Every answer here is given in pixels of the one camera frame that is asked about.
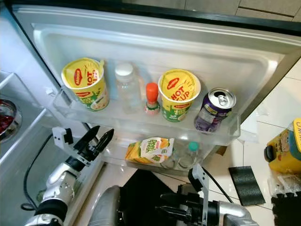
yellow cup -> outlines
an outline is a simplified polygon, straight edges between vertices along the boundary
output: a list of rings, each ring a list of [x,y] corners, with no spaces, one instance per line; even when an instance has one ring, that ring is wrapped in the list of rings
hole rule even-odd
[[[81,58],[68,63],[62,70],[62,80],[91,111],[104,109],[109,92],[103,76],[103,61]]]
[[[201,83],[194,74],[192,74],[188,71],[181,70],[181,69],[173,69],[173,70],[168,71],[167,73],[170,73],[172,71],[175,71],[178,76],[181,76],[182,73],[184,73],[184,74],[189,73],[189,75],[193,78],[193,81],[194,81],[194,89],[193,89],[194,95],[190,99],[179,101],[179,100],[170,99],[166,96],[166,94],[164,94],[164,92],[162,91],[162,88],[161,88],[161,80],[164,75],[162,75],[159,78],[158,88],[159,88],[159,92],[162,97],[163,116],[168,121],[179,122],[185,118],[194,99],[197,98],[197,96],[201,92]],[[179,94],[178,95],[179,97],[182,97],[183,95],[185,95],[185,91],[183,92],[182,89],[179,89],[175,92],[174,96],[177,96],[177,94]]]

bowl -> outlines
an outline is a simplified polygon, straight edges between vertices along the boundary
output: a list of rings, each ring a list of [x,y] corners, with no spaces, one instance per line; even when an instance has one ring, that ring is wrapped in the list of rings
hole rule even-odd
[[[10,100],[0,99],[0,143],[12,138],[20,129],[22,115]]]

black cable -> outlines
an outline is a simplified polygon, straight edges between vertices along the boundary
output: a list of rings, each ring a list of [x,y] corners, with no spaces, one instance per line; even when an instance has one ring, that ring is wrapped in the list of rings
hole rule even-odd
[[[34,162],[36,161],[36,159],[38,158],[39,154],[42,152],[43,148],[45,147],[45,145],[47,144],[48,140],[52,137],[52,134],[49,135],[46,140],[44,141],[44,143],[42,144],[42,146],[40,147],[38,153],[36,154],[36,156],[34,157],[34,159],[32,160],[32,162],[30,163],[29,167],[27,168],[25,175],[24,175],[24,180],[23,180],[23,192],[24,195],[27,199],[27,201],[29,203],[23,203],[21,204],[21,209],[26,210],[26,211],[32,211],[32,210],[37,210],[37,205],[34,203],[34,201],[32,200],[32,198],[30,197],[30,195],[28,194],[27,191],[27,178],[28,178],[28,174],[34,164]]]
[[[220,184],[215,180],[215,178],[204,167],[202,167],[202,168],[203,168],[204,172],[213,180],[213,182],[220,189],[220,191],[226,196],[226,198],[229,200],[229,202],[234,203],[232,201],[232,199],[227,195],[227,193],[223,190],[223,188],[220,186]]]

tiled floor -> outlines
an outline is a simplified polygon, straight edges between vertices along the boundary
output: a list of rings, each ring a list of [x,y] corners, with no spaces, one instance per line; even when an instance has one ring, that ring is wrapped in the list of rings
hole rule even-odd
[[[228,167],[252,167],[266,203],[249,206],[247,209],[250,211],[252,218],[260,226],[274,225],[274,216],[271,210],[272,204],[270,202],[271,197],[267,183],[267,179],[270,176],[270,169],[264,160],[263,150],[266,143],[280,133],[294,118],[301,117],[300,69],[301,60],[293,67],[286,77],[281,80],[261,104],[260,112],[261,114],[264,112],[266,115],[257,116],[257,143],[234,140],[231,145],[228,146],[224,156],[214,154],[206,159],[203,164],[235,203],[239,203],[239,199],[228,172]],[[87,225],[95,203],[104,190],[112,185],[123,186],[135,171],[136,169],[133,168],[108,164],[96,180],[94,189],[92,189],[87,202],[85,202],[84,208],[82,208],[80,215],[82,217],[78,218],[74,226]],[[186,177],[157,173],[155,173],[155,175],[175,192],[178,185],[185,184],[189,181]],[[210,182],[209,190],[209,200],[227,201],[214,183]]]
[[[123,0],[123,2],[301,22],[301,0]]]

soda can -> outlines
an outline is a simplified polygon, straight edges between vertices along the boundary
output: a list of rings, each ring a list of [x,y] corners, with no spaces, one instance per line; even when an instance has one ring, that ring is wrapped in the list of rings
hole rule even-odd
[[[236,97],[223,88],[214,88],[204,97],[201,110],[194,120],[197,130],[215,132],[236,104]]]

